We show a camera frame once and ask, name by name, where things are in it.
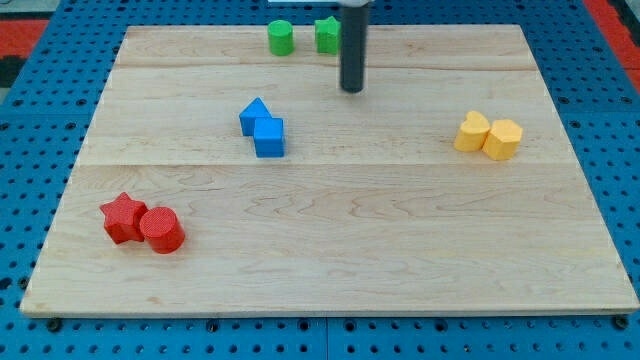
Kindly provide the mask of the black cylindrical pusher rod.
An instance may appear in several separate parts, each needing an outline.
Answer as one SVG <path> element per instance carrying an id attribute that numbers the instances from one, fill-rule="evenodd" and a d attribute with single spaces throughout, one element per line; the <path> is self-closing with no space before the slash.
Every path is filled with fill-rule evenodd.
<path id="1" fill-rule="evenodd" d="M 340 87 L 359 93 L 364 87 L 368 3 L 341 3 Z"/>

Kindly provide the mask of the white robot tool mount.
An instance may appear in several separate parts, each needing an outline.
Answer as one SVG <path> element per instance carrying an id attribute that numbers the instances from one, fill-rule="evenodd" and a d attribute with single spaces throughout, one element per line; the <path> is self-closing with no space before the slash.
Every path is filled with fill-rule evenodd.
<path id="1" fill-rule="evenodd" d="M 271 6 L 362 7 L 374 0 L 267 0 Z"/>

